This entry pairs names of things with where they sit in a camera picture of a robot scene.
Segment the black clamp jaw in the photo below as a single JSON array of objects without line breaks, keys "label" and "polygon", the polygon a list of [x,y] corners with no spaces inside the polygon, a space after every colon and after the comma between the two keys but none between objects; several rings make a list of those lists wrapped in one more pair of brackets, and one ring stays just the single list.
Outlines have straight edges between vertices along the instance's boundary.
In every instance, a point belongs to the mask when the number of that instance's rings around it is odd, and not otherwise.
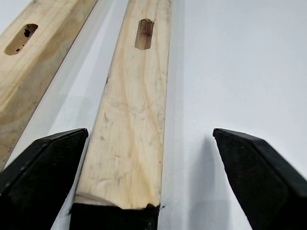
[{"label": "black clamp jaw", "polygon": [[230,186],[253,230],[305,230],[307,181],[265,140],[213,132]]},{"label": "black clamp jaw", "polygon": [[34,141],[0,174],[0,229],[47,230],[73,184],[86,128]]}]

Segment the mortise hole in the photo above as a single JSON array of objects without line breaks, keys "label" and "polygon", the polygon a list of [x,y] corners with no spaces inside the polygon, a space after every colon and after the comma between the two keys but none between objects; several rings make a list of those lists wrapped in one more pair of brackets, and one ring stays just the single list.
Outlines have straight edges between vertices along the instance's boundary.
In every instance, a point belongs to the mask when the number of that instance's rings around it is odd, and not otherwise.
[{"label": "mortise hole", "polygon": [[38,28],[36,24],[25,25],[13,38],[11,43],[5,48],[5,53],[7,55],[18,54],[24,45],[29,41],[30,37],[33,35],[35,30]]},{"label": "mortise hole", "polygon": [[140,50],[149,49],[151,47],[154,30],[153,24],[154,23],[147,18],[139,21],[139,27],[136,34],[134,47]]}]

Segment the white backdrop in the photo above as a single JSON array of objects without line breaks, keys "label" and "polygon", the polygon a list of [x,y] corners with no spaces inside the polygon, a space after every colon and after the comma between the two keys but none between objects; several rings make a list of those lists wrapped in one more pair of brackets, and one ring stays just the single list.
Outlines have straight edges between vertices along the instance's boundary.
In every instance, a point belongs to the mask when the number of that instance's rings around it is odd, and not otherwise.
[{"label": "white backdrop", "polygon": [[[1,5],[0,32],[28,2]],[[39,137],[92,130],[127,0],[103,5],[90,15],[10,160]],[[159,229],[249,230],[212,131],[263,138],[307,177],[307,1],[173,0],[173,7]],[[67,229],[68,207],[54,230]]]}]

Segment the wooden board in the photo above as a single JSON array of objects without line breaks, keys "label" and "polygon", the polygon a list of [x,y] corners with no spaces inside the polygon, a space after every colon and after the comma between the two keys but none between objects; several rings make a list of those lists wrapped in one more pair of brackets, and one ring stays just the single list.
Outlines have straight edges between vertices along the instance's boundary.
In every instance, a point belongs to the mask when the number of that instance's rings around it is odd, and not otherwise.
[{"label": "wooden board", "polygon": [[171,4],[128,3],[75,203],[160,204]]},{"label": "wooden board", "polygon": [[34,0],[0,36],[0,170],[97,0]]}]

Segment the wooden slat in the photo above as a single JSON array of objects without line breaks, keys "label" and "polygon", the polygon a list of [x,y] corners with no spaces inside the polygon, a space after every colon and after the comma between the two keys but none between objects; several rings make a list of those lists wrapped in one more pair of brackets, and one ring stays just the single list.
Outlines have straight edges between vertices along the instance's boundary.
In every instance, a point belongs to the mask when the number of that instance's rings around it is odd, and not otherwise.
[{"label": "wooden slat", "polygon": [[34,0],[0,36],[0,170],[96,2]]},{"label": "wooden slat", "polygon": [[129,1],[75,203],[160,204],[170,26],[170,0]]}]

